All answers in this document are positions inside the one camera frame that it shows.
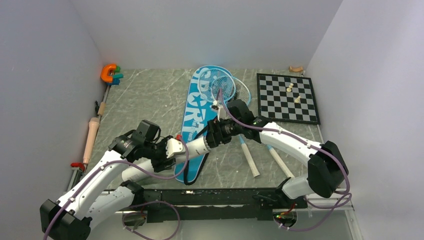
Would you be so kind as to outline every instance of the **rolling pin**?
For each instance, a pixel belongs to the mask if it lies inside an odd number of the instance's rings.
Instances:
[[[94,142],[96,140],[97,130],[99,129],[100,120],[97,117],[92,117],[88,123],[88,136],[87,142],[85,143],[84,157],[82,158],[82,164],[87,166],[92,157],[92,151]]]
[[[277,162],[277,164],[279,165],[279,167],[281,168],[281,170],[284,172],[285,176],[288,177],[288,178],[294,178],[295,176],[290,171],[290,169],[287,167],[287,165],[283,162],[283,160],[278,155],[278,153],[276,152],[276,150],[272,146],[270,146],[270,145],[266,145],[266,147],[268,148],[269,153],[271,153],[271,156]]]
[[[241,149],[243,149],[243,153],[246,156],[247,163],[249,164],[250,170],[252,171],[253,177],[257,177],[261,175],[258,171],[258,168],[256,167],[255,162],[253,161],[251,152],[249,151],[248,146],[246,145],[245,141],[243,140],[242,136],[238,135],[238,138],[240,139],[241,143]]]

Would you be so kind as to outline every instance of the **black and white chessboard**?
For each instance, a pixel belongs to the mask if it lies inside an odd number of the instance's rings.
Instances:
[[[278,122],[320,124],[310,78],[263,73],[256,77],[259,115]],[[291,92],[287,92],[292,83]],[[298,96],[300,103],[295,103]]]

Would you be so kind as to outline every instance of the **chess piece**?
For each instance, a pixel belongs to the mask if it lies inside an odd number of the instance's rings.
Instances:
[[[301,96],[298,96],[295,100],[294,100],[294,103],[295,104],[298,104],[298,103],[300,103],[301,102]]]
[[[293,83],[290,83],[290,86],[288,86],[288,88],[286,89],[288,93],[292,91],[293,85],[294,85]]]

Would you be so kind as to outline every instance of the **purple cable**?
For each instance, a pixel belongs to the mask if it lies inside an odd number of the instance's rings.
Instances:
[[[149,176],[152,176],[154,178],[157,178],[157,179],[163,179],[163,180],[174,179],[174,178],[178,177],[179,175],[181,175],[183,173],[184,169],[187,167],[187,163],[189,162],[189,151],[187,150],[187,145],[186,145],[186,143],[182,139],[180,139],[180,141],[181,141],[182,145],[184,146],[184,148],[186,149],[186,151],[185,151],[185,162],[184,162],[184,166],[182,166],[181,171],[179,171],[174,176],[163,177],[163,176],[154,175],[153,173],[150,173],[150,172],[144,170],[143,168],[137,166],[136,164],[131,163],[131,162],[128,162],[128,161],[124,161],[124,160],[110,161],[110,162],[107,162],[106,164],[104,164],[102,167],[106,168],[107,166],[112,165],[112,164],[127,164],[127,165],[129,165],[131,167],[134,167],[134,168],[142,171],[143,173],[145,173],[145,174],[147,174]],[[94,172],[91,175],[87,176],[86,181],[84,181],[81,184],[81,186],[74,192],[74,194],[70,197],[70,199],[71,198],[74,198],[75,199],[78,196],[78,194],[80,194],[80,192],[87,186],[87,184],[89,184],[89,182],[91,180],[93,180],[93,178],[98,173],[100,173],[101,171],[102,171],[102,169],[101,169],[101,167],[99,167],[96,170],[94,170]],[[71,204],[71,200],[70,199],[68,199],[68,201],[66,201],[66,203],[59,209],[59,211],[56,213],[56,215],[53,217],[53,219],[48,224],[48,227],[47,227],[47,229],[45,230],[45,233],[44,233],[44,237],[42,238],[43,240],[47,240],[47,238],[49,237],[49,233],[52,230],[52,227],[55,224],[55,222],[58,220],[59,216],[63,213],[63,211]],[[178,212],[177,212],[177,216],[178,216],[178,226],[177,226],[177,229],[175,230],[175,233],[178,231],[178,229],[180,227],[180,216],[178,215]]]
[[[175,214],[176,214],[176,218],[177,218],[177,220],[178,220],[178,224],[177,224],[177,226],[176,226],[175,231],[171,234],[171,236],[169,236],[169,237],[165,238],[164,240],[172,239],[172,238],[173,238],[173,237],[177,234],[178,229],[180,228],[180,224],[181,224],[180,215],[178,214],[177,209],[176,209],[176,208],[175,208],[172,204],[169,204],[169,203],[168,203],[168,202],[166,202],[166,201],[149,201],[149,202],[146,202],[146,203],[143,203],[143,204],[138,204],[138,205],[132,205],[132,206],[129,206],[129,208],[138,208],[138,207],[142,207],[142,206],[149,205],[149,204],[166,204],[166,205],[170,206],[170,208],[172,208],[172,210],[175,212]],[[147,240],[154,240],[154,239],[152,239],[152,238],[149,238],[149,237],[147,237],[147,236],[144,236],[143,234],[139,233],[138,231],[134,231],[133,229],[131,229],[130,227],[128,227],[127,225],[125,225],[125,219],[126,219],[128,216],[131,216],[131,215],[138,215],[138,214],[140,214],[140,213],[139,213],[139,212],[131,212],[131,213],[128,213],[128,214],[126,214],[125,216],[123,216],[123,218],[122,218],[122,225],[125,227],[125,229],[126,229],[126,230],[128,230],[128,231],[132,232],[133,234],[135,234],[135,235],[137,235],[137,236],[139,236],[139,237],[142,237],[142,238],[147,239]]]
[[[222,96],[222,91],[221,90],[219,90],[218,91],[218,99],[219,100],[221,100],[221,102],[222,103],[224,103],[224,99],[223,99],[223,96]],[[226,114],[228,114],[229,115],[229,117],[232,119],[232,120],[234,120],[234,122],[236,122],[236,123],[238,123],[240,126],[243,126],[243,127],[245,127],[245,128],[248,128],[248,129],[254,129],[254,130],[261,130],[261,131],[270,131],[270,132],[275,132],[275,133],[278,133],[278,134],[284,134],[284,135],[286,135],[286,136],[289,136],[289,137],[291,137],[291,138],[294,138],[294,139],[296,139],[297,141],[299,141],[299,142],[301,142],[302,144],[304,144],[304,145],[307,145],[308,143],[305,141],[305,140],[303,140],[302,138],[300,138],[300,137],[298,137],[298,136],[296,136],[296,135],[294,135],[294,134],[292,134],[292,133],[290,133],[290,132],[286,132],[286,131],[279,131],[279,130],[277,130],[277,129],[273,129],[273,128],[265,128],[265,127],[257,127],[257,126],[250,126],[250,125],[247,125],[247,124],[244,124],[243,122],[241,122],[241,121],[239,121],[238,119],[236,119],[231,113],[230,113],[230,111],[228,110],[228,108],[227,108],[227,106],[225,105],[225,104],[222,104],[222,106],[224,107],[224,110],[225,110],[225,112],[226,112]],[[337,200],[337,202],[335,203],[335,205],[334,206],[330,206],[330,207],[327,207],[327,206],[317,206],[317,205],[315,205],[315,204],[313,204],[313,203],[311,203],[306,197],[305,197],[305,199],[306,199],[306,201],[311,205],[311,206],[313,206],[314,208],[317,208],[317,209],[330,209],[330,211],[321,219],[321,221],[319,221],[316,225],[314,225],[314,226],[312,226],[312,227],[309,227],[309,228],[305,228],[305,229],[290,229],[291,231],[297,231],[297,232],[302,232],[302,231],[309,231],[309,230],[312,230],[312,229],[315,229],[316,227],[318,227],[319,225],[321,225],[329,216],[330,216],[330,214],[334,211],[334,209],[336,209],[336,208],[339,208],[339,207],[341,207],[341,206],[343,206],[343,205],[345,205],[345,204],[347,204],[350,200],[351,200],[351,198],[352,198],[352,194],[350,193],[350,190],[351,190],[351,183],[349,182],[349,179],[348,179],[348,174],[346,173],[346,171],[345,171],[345,168],[342,166],[342,164],[340,163],[340,161],[335,157],[335,156],[333,156],[331,153],[329,153],[328,151],[326,151],[326,150],[324,150],[324,149],[321,149],[321,148],[319,148],[319,147],[316,147],[316,146],[314,146],[314,145],[311,145],[310,146],[312,149],[314,149],[314,150],[317,150],[318,152],[320,152],[320,153],[323,153],[323,154],[325,154],[325,155],[327,155],[328,157],[330,157],[336,164],[337,164],[337,166],[340,168],[340,170],[341,170],[341,173],[343,174],[343,178],[344,178],[344,180],[346,181],[346,191],[334,191],[334,193],[336,193],[336,194],[340,194],[340,195],[342,195],[340,198],[339,198],[339,200]],[[342,204],[339,204],[340,203],[340,201],[341,200],[343,200],[345,197],[347,197],[347,199],[346,199],[346,201],[344,201]]]

